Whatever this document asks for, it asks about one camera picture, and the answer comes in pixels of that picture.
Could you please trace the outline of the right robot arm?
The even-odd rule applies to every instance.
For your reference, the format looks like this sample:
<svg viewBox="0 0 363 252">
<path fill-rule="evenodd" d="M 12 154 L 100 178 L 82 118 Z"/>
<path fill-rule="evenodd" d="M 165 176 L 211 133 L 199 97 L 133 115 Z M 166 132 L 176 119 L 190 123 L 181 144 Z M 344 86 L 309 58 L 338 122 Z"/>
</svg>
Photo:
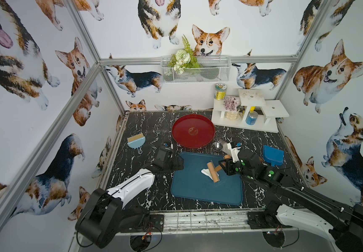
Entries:
<svg viewBox="0 0 363 252">
<path fill-rule="evenodd" d="M 302 210 L 293 209 L 280 201 L 271 201 L 260 217 L 249 214 L 249 224 L 259 222 L 270 227 L 291 226 L 323 237 L 341 252 L 363 252 L 363 206 L 349 206 L 328 198 L 296 181 L 284 171 L 261 162 L 248 149 L 239 150 L 219 165 L 227 175 L 239 175 L 242 181 L 265 191 L 288 198 Z"/>
</svg>

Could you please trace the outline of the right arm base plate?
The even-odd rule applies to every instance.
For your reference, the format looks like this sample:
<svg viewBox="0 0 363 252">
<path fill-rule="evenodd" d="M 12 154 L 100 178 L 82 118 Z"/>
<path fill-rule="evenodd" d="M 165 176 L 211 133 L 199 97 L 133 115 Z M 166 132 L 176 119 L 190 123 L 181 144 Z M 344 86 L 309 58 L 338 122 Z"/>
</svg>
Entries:
<svg viewBox="0 0 363 252">
<path fill-rule="evenodd" d="M 276 229 L 281 223 L 278 219 L 267 212 L 248 212 L 247 223 L 253 230 L 274 228 Z"/>
</svg>

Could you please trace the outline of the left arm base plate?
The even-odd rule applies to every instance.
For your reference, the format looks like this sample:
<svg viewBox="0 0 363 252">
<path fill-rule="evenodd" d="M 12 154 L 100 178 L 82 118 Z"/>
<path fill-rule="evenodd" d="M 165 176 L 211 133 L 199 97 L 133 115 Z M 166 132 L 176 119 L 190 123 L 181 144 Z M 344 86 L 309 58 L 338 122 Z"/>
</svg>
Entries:
<svg viewBox="0 0 363 252">
<path fill-rule="evenodd" d="M 152 232 L 162 232 L 164 230 L 165 215 L 164 214 L 150 214 L 144 217 L 140 224 L 134 227 L 127 227 L 120 231 L 120 233 L 146 233 L 148 231 Z"/>
</svg>

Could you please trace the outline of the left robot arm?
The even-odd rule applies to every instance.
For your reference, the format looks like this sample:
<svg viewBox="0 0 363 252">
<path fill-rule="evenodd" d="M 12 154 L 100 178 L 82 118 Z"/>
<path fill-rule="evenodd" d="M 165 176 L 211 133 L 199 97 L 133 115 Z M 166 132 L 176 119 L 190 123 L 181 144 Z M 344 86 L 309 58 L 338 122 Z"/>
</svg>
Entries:
<svg viewBox="0 0 363 252">
<path fill-rule="evenodd" d="M 124 207 L 155 182 L 155 176 L 184 168 L 184 159 L 168 146 L 159 148 L 156 158 L 123 183 L 103 190 L 96 189 L 87 201 L 76 225 L 76 234 L 98 248 L 106 247 L 119 233 L 129 229 L 151 232 L 155 228 L 150 212 L 141 206 Z"/>
</svg>

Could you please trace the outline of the round metal cutter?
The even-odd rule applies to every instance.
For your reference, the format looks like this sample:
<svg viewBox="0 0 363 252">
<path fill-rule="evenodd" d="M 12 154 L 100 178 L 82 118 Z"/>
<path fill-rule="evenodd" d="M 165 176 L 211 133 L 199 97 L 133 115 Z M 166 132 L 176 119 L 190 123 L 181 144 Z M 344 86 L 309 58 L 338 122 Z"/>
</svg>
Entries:
<svg viewBox="0 0 363 252">
<path fill-rule="evenodd" d="M 215 152 L 221 152 L 223 150 L 223 144 L 219 141 L 212 143 L 212 149 Z"/>
</svg>

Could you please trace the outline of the wooden double roller pin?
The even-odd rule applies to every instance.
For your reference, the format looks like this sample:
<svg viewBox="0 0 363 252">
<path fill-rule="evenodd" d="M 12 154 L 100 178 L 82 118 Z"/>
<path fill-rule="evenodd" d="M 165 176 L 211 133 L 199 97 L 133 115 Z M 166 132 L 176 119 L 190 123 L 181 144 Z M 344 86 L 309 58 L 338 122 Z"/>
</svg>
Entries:
<svg viewBox="0 0 363 252">
<path fill-rule="evenodd" d="M 229 155 L 225 155 L 220 160 L 223 160 L 223 159 L 226 159 L 229 157 L 230 157 Z M 214 179 L 213 180 L 214 183 L 220 182 L 222 179 L 224 179 L 227 176 L 227 174 L 223 171 L 221 166 L 218 164 L 218 162 L 220 160 L 211 160 L 206 164 L 207 167 L 205 169 L 209 169 L 209 171 Z"/>
</svg>

